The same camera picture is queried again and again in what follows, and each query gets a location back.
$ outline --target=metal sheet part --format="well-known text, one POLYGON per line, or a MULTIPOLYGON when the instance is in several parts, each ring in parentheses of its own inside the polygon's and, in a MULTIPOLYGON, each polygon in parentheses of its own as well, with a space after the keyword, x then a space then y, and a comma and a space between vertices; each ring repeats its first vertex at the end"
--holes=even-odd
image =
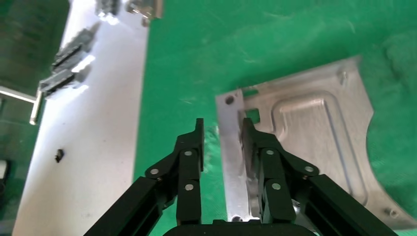
POLYGON ((252 190, 257 181, 246 173, 239 137, 245 111, 258 110, 259 131, 275 134, 286 151, 319 167, 385 224, 396 230, 417 227, 369 165, 366 133, 373 109, 358 61, 341 60, 216 98, 228 220, 259 216, 252 190))

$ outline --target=white surface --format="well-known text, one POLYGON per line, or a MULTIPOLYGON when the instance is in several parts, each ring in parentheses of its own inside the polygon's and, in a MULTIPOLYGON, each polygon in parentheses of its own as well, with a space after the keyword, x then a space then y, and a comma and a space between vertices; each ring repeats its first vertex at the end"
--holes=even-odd
MULTIPOLYGON (((148 31, 119 19, 101 23, 83 85, 46 104, 14 236, 83 235, 132 182, 148 31)), ((96 22, 94 0, 74 0, 62 45, 96 22)))

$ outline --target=metal part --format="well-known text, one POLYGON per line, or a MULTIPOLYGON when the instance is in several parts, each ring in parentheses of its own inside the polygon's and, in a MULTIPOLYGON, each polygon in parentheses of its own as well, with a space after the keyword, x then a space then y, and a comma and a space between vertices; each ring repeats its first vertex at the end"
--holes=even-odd
POLYGON ((46 96, 49 96, 58 89, 76 87, 83 80, 84 76, 82 74, 65 69, 57 74, 53 74, 45 80, 41 80, 39 82, 39 89, 45 93, 46 96))
POLYGON ((111 21, 116 18, 119 11, 119 0, 96 0, 95 14, 102 21, 111 21))
POLYGON ((311 166, 306 166, 304 169, 308 172, 313 172, 314 170, 311 166))
POLYGON ((193 188, 194 188, 194 185, 192 185, 192 184, 187 184, 185 186, 185 190, 187 190, 187 191, 193 190, 193 188))
POLYGON ((156 175, 157 173, 159 173, 159 170, 158 170, 158 169, 152 169, 152 170, 150 171, 150 173, 151 173, 152 175, 156 175))
POLYGON ((148 27, 155 18, 162 18, 163 0, 129 0, 126 11, 142 14, 142 26, 148 27))
POLYGON ((42 97, 43 97, 43 93, 38 88, 38 90, 36 91, 36 100, 33 104, 32 112, 30 113, 29 123, 31 125, 36 125, 36 123, 37 123, 39 108, 40 108, 40 104, 42 102, 42 97))
POLYGON ((36 97, 30 96, 22 92, 18 92, 18 91, 15 91, 15 90, 3 87, 3 86, 0 86, 0 93, 10 96, 10 97, 20 99, 22 101, 33 103, 33 108, 30 114, 29 123, 31 125, 36 125, 40 103, 42 102, 42 92, 39 89, 36 91, 36 97))
POLYGON ((178 136, 174 151, 148 168, 147 177, 139 177, 85 235, 147 236, 175 197, 177 226, 165 236, 274 236, 277 232, 281 236, 313 236, 307 228, 293 224, 296 210, 292 198, 301 203, 302 215, 320 235, 396 235, 328 176, 319 175, 317 167, 286 152, 275 135, 256 130, 250 118, 242 122, 242 151, 251 162, 248 169, 253 168, 259 179, 261 219, 243 222, 234 216, 232 222, 213 220, 213 224, 202 225, 203 131, 203 121, 198 119, 196 129, 178 136), (187 149, 197 155, 185 156, 187 149), (313 171, 307 173, 305 166, 313 171), (149 175, 155 167, 161 170, 156 177, 149 175))
POLYGON ((81 45, 82 51, 89 51, 91 43, 94 40, 94 32, 89 29, 83 29, 80 31, 71 42, 67 43, 56 55, 55 61, 60 61, 61 58, 65 58, 74 52, 74 49, 81 45))
POLYGON ((275 190, 280 190, 281 189, 281 185, 279 185, 279 183, 273 183, 272 184, 272 188, 275 190))
POLYGON ((0 181, 6 178, 8 164, 5 160, 0 160, 0 181))
POLYGON ((286 151, 316 165, 391 228, 417 227, 379 185, 369 165, 366 131, 373 110, 358 61, 341 60, 216 98, 228 220, 259 216, 257 179, 245 167, 239 140, 245 111, 258 109, 259 131, 274 134, 286 151), (242 91, 257 94, 244 97, 242 91), (385 214, 387 207, 398 216, 385 214))
POLYGON ((36 102, 36 98, 34 96, 30 96, 22 92, 15 91, 15 90, 3 87, 3 86, 0 86, 0 93, 6 96, 10 96, 10 97, 14 97, 14 98, 26 101, 26 102, 30 102, 30 103, 36 102))

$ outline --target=metal screw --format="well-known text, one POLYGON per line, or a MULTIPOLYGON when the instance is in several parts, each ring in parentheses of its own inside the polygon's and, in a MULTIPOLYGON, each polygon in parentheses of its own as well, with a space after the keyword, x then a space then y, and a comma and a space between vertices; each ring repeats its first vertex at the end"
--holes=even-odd
POLYGON ((273 183, 272 184, 272 188, 275 190, 280 190, 281 189, 281 185, 279 185, 279 183, 273 183))
POLYGON ((192 185, 192 184, 187 184, 185 186, 185 190, 187 190, 187 191, 193 190, 193 188, 194 188, 194 185, 192 185))
POLYGON ((313 167, 311 167, 311 166, 306 166, 304 169, 308 172, 313 172, 313 170, 314 170, 313 167))
POLYGON ((393 209, 386 209, 385 212, 393 219, 398 217, 398 212, 393 209))
POLYGON ((158 169, 152 169, 150 171, 150 173, 153 174, 153 175, 156 175, 157 173, 159 173, 159 170, 158 169))

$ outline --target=small black object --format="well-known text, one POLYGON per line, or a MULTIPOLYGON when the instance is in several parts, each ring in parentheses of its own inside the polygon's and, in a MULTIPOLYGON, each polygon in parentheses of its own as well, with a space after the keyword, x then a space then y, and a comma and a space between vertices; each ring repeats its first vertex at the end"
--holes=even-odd
POLYGON ((57 161, 57 163, 59 163, 63 157, 64 157, 64 150, 58 149, 57 154, 55 155, 55 160, 57 161))
POLYGON ((204 127, 178 136, 174 151, 145 171, 85 236, 147 236, 162 211, 177 200, 177 226, 164 236, 314 236, 293 224, 300 212, 322 236, 396 236, 388 226, 319 169, 288 152, 275 135, 255 129, 245 118, 242 152, 256 174, 260 220, 201 224, 200 173, 203 171, 204 127))

